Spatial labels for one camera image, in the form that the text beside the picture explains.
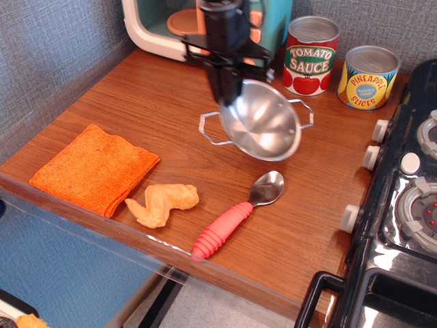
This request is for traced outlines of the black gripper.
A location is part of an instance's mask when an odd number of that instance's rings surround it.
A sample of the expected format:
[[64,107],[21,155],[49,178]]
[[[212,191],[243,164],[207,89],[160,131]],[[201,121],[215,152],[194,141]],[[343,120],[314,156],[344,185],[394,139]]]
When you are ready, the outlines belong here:
[[[206,33],[186,34],[182,43],[190,61],[205,61],[205,70],[216,102],[231,105],[242,91],[243,79],[271,82],[272,53],[250,38],[253,24],[249,6],[201,6]],[[222,72],[220,66],[229,66]]]

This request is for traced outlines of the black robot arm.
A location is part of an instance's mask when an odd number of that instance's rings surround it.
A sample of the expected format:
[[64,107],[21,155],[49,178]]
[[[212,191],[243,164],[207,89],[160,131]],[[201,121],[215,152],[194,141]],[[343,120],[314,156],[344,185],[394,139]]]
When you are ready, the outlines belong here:
[[215,101],[230,106],[245,79],[270,82],[272,52],[250,38],[248,1],[201,1],[206,34],[186,34],[185,59],[203,64]]

